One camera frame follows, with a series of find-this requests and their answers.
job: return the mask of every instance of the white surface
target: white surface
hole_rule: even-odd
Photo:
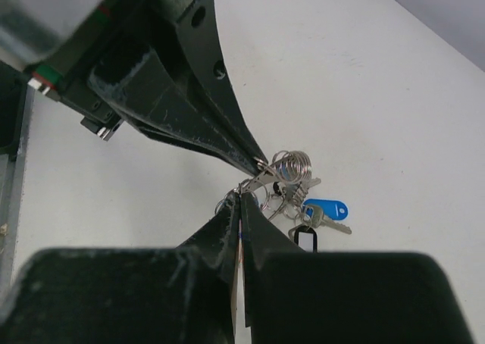
[[[393,0],[216,0],[216,8],[260,146],[268,157],[307,151],[323,180],[311,197],[349,207],[353,234],[320,228],[319,247],[432,255],[485,341],[485,73]],[[16,268],[50,246],[177,245],[243,178],[128,126],[104,143],[79,120],[36,101]],[[247,330],[238,338],[248,342]]]
[[[413,15],[485,70],[483,0],[396,0]]]

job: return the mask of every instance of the metal spring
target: metal spring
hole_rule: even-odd
[[[311,161],[303,151],[279,151],[268,168],[289,185],[311,180]]]
[[[302,204],[308,194],[307,183],[311,180],[311,161],[309,156],[303,151],[279,151],[273,156],[271,164],[266,164],[263,161],[259,161],[258,163],[263,172],[269,171],[281,183],[286,185],[286,194],[294,191],[293,197],[290,200],[286,200],[284,197],[282,198],[280,207],[274,210],[274,213],[268,219],[271,220],[281,212],[290,219],[293,219],[286,211],[286,208],[289,205],[297,213],[301,211]],[[241,186],[247,186],[251,182],[251,179],[242,181],[239,189],[241,189]],[[270,200],[274,197],[274,194],[270,194],[263,183],[261,187],[264,187],[265,200],[260,205],[260,209],[264,211],[269,207]],[[215,213],[218,212],[224,200],[225,198],[217,204]]]
[[[305,201],[307,195],[308,195],[308,188],[304,183],[300,183],[298,188],[295,191],[295,194],[293,194],[291,203],[296,207],[300,207],[303,205],[303,202]]]

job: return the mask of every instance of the blue plastic key fob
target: blue plastic key fob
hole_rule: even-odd
[[[338,200],[308,199],[303,203],[317,205],[324,209],[325,214],[333,220],[344,220],[349,215],[349,209],[343,202]]]

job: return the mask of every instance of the key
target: key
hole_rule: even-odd
[[[318,177],[315,177],[314,179],[311,179],[310,181],[308,181],[308,182],[306,183],[306,188],[307,188],[307,189],[310,189],[310,188],[312,188],[312,187],[314,187],[314,186],[318,185],[319,183],[321,183],[321,179],[320,179],[320,178],[318,178]]]
[[[325,214],[324,209],[322,209],[318,205],[308,204],[305,206],[305,209],[303,210],[303,222],[305,222],[305,217],[307,217],[308,213],[310,213],[309,210],[311,210],[311,219],[308,225],[313,229],[316,229],[319,226],[323,225],[325,227],[338,230],[339,232],[345,234],[352,234],[352,230],[350,229],[350,227],[347,227],[345,224],[342,223],[337,223],[335,220],[329,218]]]
[[[326,227],[338,230],[339,232],[342,232],[342,233],[345,233],[345,234],[352,234],[352,229],[350,229],[350,227],[347,227],[345,224],[338,223],[334,219],[330,219],[325,214],[322,217],[322,219],[320,220],[320,224],[324,225]]]

